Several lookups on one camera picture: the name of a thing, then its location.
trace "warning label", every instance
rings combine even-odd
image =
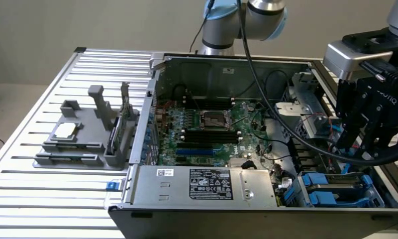
[[[230,170],[190,169],[188,196],[199,200],[232,200]]]

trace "blue latch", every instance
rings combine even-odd
[[[119,191],[119,183],[116,183],[116,182],[107,182],[107,184],[106,184],[106,191],[107,192],[118,192]]]

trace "metal work surface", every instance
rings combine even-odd
[[[120,82],[128,82],[130,103],[140,110],[150,55],[86,49],[70,57],[0,151],[0,238],[123,238],[103,209],[103,198],[106,182],[123,178],[126,171],[33,168],[31,163],[61,116],[63,100],[94,107],[90,85],[103,86],[103,98],[118,109]]]

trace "white wall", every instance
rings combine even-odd
[[[322,57],[330,41],[384,27],[392,2],[286,0],[284,31],[271,42],[250,41],[251,53]],[[0,82],[47,84],[77,46],[187,51],[202,5],[203,0],[0,0]],[[234,46],[240,53],[239,41]]]

